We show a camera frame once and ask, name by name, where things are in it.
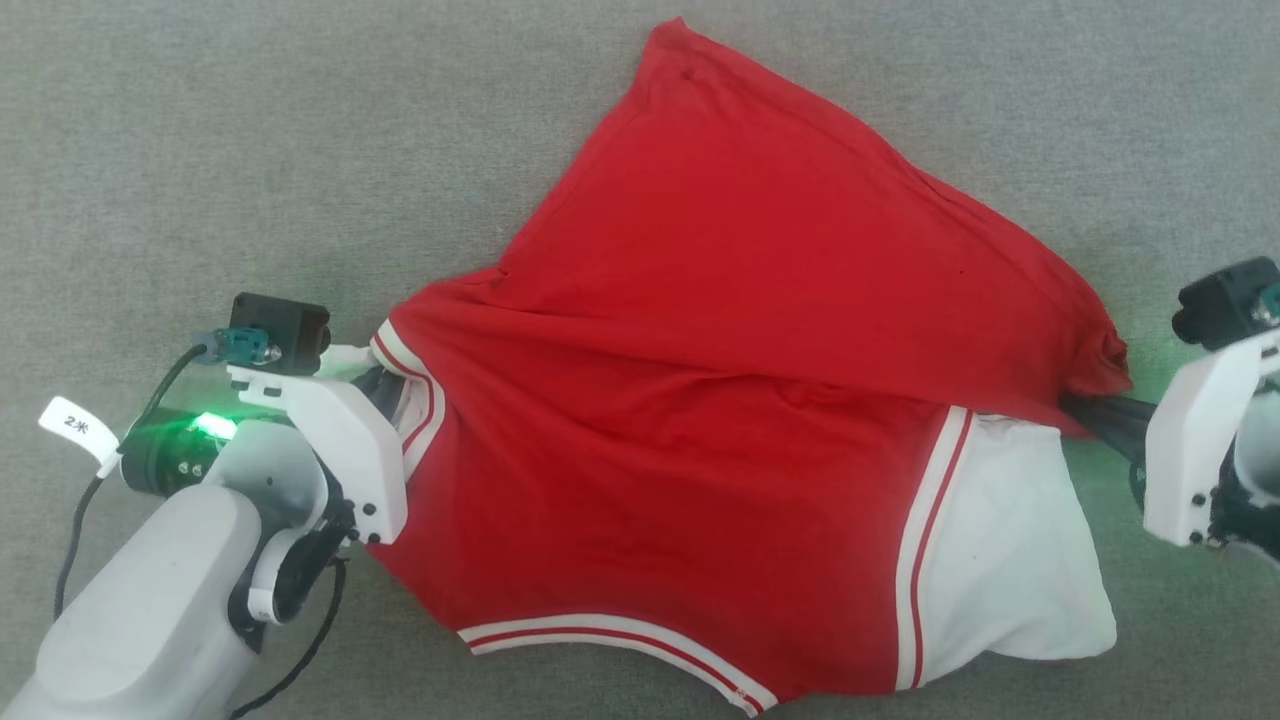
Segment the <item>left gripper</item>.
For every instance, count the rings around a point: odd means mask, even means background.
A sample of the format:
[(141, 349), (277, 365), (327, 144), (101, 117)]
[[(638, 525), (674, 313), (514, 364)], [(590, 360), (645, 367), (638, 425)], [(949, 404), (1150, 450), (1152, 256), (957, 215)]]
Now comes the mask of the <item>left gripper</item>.
[[(403, 397), (401, 375), (375, 366), (352, 379), (352, 386), (388, 421), (396, 419)], [(124, 441), (123, 480), (141, 495), (169, 498), (201, 483), (236, 432), (232, 419), (215, 413), (159, 407)]]

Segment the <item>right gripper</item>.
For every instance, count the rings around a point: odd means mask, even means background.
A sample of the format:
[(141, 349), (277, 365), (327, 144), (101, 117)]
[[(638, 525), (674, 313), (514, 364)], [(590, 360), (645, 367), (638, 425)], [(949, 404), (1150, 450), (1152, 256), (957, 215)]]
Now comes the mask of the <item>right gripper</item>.
[[(1126, 396), (1064, 395), (1060, 407), (1094, 438), (1133, 466), (1146, 465), (1146, 436), (1153, 404)], [(1210, 493), (1208, 543), (1215, 548), (1249, 551), (1279, 568), (1277, 505), (1260, 507), (1234, 468), (1221, 468)]]

